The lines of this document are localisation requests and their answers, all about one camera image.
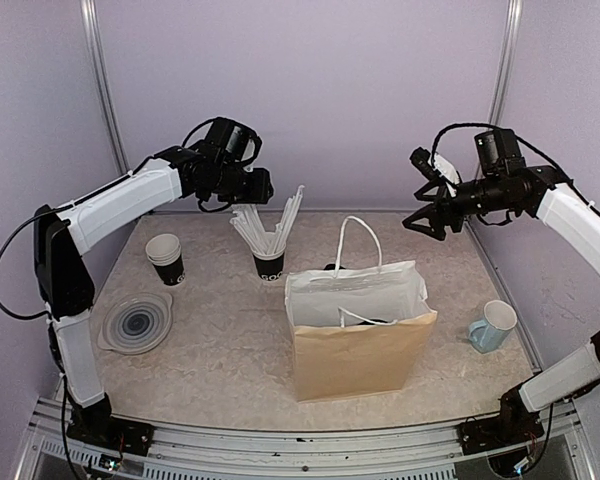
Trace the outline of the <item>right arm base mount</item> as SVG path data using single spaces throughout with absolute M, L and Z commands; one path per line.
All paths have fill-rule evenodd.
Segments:
M 467 419 L 457 427 L 457 432 L 464 455 L 524 443 L 545 434 L 539 413 L 527 410 L 516 388 L 500 398 L 500 409 L 495 416 Z

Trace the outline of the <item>stack of paper cups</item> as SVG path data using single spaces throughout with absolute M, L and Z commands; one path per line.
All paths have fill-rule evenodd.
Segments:
M 145 246 L 145 253 L 165 285 L 176 286 L 184 281 L 182 248 L 176 235 L 163 233 L 151 238 Z

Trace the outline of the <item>light blue ceramic mug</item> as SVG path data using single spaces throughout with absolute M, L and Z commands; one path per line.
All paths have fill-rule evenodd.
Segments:
M 514 308 L 502 300 L 487 302 L 482 316 L 468 327 L 468 340 L 481 354 L 497 350 L 518 322 Z

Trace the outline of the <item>brown paper takeout bag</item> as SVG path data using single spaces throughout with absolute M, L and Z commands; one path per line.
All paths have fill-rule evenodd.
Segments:
M 413 261 L 363 269 L 305 270 L 285 283 L 299 402 L 401 390 L 425 350 L 437 313 Z M 358 326 L 365 319 L 397 320 Z

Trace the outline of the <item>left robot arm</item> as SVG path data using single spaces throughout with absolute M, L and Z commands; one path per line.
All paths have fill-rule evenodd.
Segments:
M 194 195 L 217 196 L 225 207 L 265 205 L 273 197 L 270 172 L 252 160 L 170 147 L 137 169 L 59 207 L 40 207 L 34 221 L 34 268 L 63 378 L 82 413 L 82 430 L 101 445 L 120 424 L 96 369 L 89 319 L 95 286 L 83 261 L 101 240 L 144 214 Z

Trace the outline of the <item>black cup holding straws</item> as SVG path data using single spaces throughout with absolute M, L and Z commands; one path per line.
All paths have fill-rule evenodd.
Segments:
M 284 269 L 286 247 L 282 247 L 272 254 L 252 253 L 256 272 L 263 281 L 276 281 Z

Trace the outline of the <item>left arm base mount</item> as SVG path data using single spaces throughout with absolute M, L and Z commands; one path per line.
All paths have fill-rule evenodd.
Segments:
M 107 394 L 88 407 L 80 406 L 71 396 L 68 401 L 72 407 L 69 438 L 122 454 L 148 455 L 155 431 L 153 425 L 113 416 Z

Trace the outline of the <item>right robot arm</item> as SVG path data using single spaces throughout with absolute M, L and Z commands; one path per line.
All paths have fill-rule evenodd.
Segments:
M 539 261 L 538 272 L 576 275 L 600 288 L 600 215 L 576 193 L 572 183 L 552 167 L 524 168 L 512 176 L 496 175 L 457 185 L 455 193 L 441 187 L 431 194 L 429 182 L 417 194 L 425 206 L 408 216 L 405 228 L 442 240 L 448 230 L 458 232 L 470 215 L 505 211 L 528 214 L 547 228 L 537 248 L 522 249 Z M 505 397 L 509 406 L 493 419 L 491 433 L 503 444 L 515 442 L 531 424 L 529 412 L 600 383 L 600 320 L 586 343 L 523 382 Z

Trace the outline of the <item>aluminium front rail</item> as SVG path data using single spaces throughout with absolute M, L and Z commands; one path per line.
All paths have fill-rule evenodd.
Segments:
M 523 479 L 597 479 L 589 441 L 572 403 L 540 415 L 548 437 L 469 452 L 465 430 L 482 415 L 402 427 L 326 431 L 215 428 L 150 421 L 142 454 L 64 438 L 71 408 L 41 398 L 13 479 L 493 479 L 494 466 L 534 452 Z

